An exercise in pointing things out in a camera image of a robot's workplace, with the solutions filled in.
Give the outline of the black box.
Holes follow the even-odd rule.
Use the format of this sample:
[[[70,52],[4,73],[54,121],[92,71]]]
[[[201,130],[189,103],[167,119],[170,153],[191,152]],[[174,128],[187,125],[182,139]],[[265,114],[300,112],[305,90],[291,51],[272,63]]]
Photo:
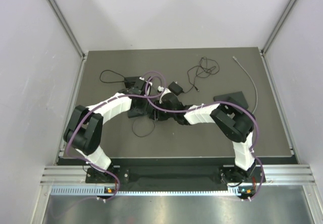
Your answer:
[[[128,118],[136,118],[136,117],[142,117],[147,115],[147,112],[145,110],[140,110],[140,109],[131,109],[127,111],[127,116]]]

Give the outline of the dark grey network switch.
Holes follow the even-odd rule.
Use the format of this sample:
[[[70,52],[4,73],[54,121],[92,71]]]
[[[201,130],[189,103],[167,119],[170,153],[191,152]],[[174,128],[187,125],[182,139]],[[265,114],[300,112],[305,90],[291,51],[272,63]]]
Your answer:
[[[213,97],[214,101],[226,101],[226,102],[232,102],[236,105],[239,105],[243,108],[248,108],[249,105],[246,101],[246,98],[243,94],[242,91],[237,91],[237,92],[232,92],[232,93],[227,93],[227,94],[222,94],[222,95],[217,95]]]

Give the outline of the black power brick adapter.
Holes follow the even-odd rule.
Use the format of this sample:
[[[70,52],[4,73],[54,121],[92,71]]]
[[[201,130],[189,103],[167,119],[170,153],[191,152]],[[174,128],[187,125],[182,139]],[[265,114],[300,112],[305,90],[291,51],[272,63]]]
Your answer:
[[[140,79],[139,76],[125,77],[124,78],[124,85],[125,85],[125,87],[126,88],[132,88],[135,85],[135,83],[136,83],[136,81],[138,79]]]

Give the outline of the small black wall adapter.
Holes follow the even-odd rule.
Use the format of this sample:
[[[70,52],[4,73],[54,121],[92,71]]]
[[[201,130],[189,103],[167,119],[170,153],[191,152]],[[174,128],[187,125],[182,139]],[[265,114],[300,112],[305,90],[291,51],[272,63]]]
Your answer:
[[[184,92],[183,88],[174,81],[169,84],[168,89],[176,96],[179,96],[181,93]]]

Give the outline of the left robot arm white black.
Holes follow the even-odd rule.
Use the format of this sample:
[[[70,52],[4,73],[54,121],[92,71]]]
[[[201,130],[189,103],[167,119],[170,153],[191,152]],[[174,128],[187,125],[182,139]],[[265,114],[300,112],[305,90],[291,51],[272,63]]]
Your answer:
[[[123,112],[142,107],[151,87],[151,82],[139,77],[130,84],[130,88],[122,89],[100,103],[87,107],[76,106],[63,135],[68,144],[66,152],[73,147],[86,162],[94,165],[102,181],[111,181],[115,174],[110,166],[112,161],[100,146],[103,125]]]

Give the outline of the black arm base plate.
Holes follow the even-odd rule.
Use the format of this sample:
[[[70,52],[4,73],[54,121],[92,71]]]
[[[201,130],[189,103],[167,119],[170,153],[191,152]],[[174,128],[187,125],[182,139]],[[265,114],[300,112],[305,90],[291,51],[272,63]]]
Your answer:
[[[108,171],[113,174],[98,171],[90,167],[87,170],[85,183],[112,184],[121,183],[120,191],[128,192],[175,192],[175,191],[222,191],[227,190],[227,184],[236,185],[222,177],[228,174],[233,166],[112,166]],[[260,183],[264,174],[256,167],[246,181],[240,184]]]

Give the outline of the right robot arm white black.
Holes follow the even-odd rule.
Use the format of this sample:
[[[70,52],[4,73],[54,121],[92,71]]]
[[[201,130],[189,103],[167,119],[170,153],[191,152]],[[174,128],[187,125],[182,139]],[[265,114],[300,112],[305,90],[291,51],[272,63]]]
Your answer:
[[[222,173],[222,177],[238,183],[253,177],[256,166],[253,131],[258,130],[258,125],[254,115],[237,101],[227,98],[209,105],[184,105],[175,94],[169,92],[151,101],[150,105],[152,118],[157,121],[172,118],[183,126],[216,124],[232,141],[235,153],[233,170],[228,174]]]

